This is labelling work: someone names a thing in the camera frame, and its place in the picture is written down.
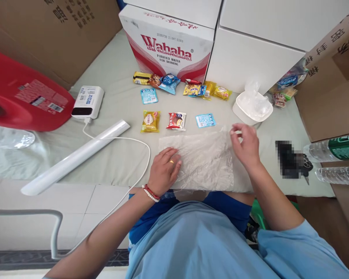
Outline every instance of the water bottle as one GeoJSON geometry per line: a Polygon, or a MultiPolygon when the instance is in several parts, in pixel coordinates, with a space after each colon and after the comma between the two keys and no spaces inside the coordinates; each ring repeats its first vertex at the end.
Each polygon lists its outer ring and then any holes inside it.
{"type": "Polygon", "coordinates": [[[321,168],[315,175],[322,182],[349,185],[349,167],[321,168]]]}
{"type": "Polygon", "coordinates": [[[309,161],[316,163],[349,160],[349,136],[306,145],[304,153],[309,161]]]}
{"type": "Polygon", "coordinates": [[[20,149],[29,147],[35,141],[35,135],[25,130],[0,126],[0,148],[20,149]]]}

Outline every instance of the blue shorts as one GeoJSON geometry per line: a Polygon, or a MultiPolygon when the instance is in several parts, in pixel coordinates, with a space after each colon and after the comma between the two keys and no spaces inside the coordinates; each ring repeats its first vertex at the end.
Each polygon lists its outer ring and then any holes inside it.
{"type": "MultiPolygon", "coordinates": [[[[175,197],[161,199],[155,203],[129,231],[130,244],[135,245],[154,225],[160,215],[166,213],[179,201],[175,197]]],[[[224,213],[232,224],[244,235],[252,206],[246,205],[223,192],[210,192],[203,203],[224,213]]]]}

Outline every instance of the green bottle label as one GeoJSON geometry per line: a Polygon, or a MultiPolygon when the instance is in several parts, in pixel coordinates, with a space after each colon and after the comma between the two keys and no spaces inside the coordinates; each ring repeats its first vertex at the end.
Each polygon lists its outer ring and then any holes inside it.
{"type": "Polygon", "coordinates": [[[328,148],[340,160],[349,160],[349,136],[330,139],[328,148]]]}

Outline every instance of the yellow packet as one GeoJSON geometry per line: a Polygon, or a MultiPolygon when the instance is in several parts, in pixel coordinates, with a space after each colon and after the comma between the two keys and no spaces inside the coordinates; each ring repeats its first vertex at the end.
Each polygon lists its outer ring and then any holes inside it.
{"type": "Polygon", "coordinates": [[[183,95],[198,95],[200,84],[187,84],[183,90],[183,95]]]}
{"type": "Polygon", "coordinates": [[[212,81],[205,81],[204,85],[207,86],[205,94],[202,96],[203,99],[211,101],[211,96],[214,93],[214,89],[216,88],[216,83],[212,81]]]}
{"type": "Polygon", "coordinates": [[[227,101],[232,93],[232,91],[227,90],[226,88],[217,86],[214,90],[213,95],[227,101]]]}
{"type": "Polygon", "coordinates": [[[160,111],[148,112],[143,111],[143,122],[141,133],[159,133],[160,111]]]}
{"type": "Polygon", "coordinates": [[[135,74],[133,75],[133,83],[141,84],[141,85],[148,85],[149,79],[151,76],[152,76],[152,74],[135,72],[135,74]]]}

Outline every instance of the person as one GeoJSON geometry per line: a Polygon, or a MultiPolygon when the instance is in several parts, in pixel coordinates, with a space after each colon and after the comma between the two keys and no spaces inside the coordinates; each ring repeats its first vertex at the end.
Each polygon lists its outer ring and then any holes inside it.
{"type": "MultiPolygon", "coordinates": [[[[46,278],[97,277],[128,232],[134,246],[127,278],[349,278],[335,250],[264,168],[256,130],[237,123],[230,136],[271,228],[259,231],[258,251],[244,237],[254,195],[210,192],[203,202],[155,202],[144,189],[134,189],[134,195],[46,278]]],[[[147,183],[154,195],[170,189],[181,164],[173,148],[154,158],[147,183]]]]}

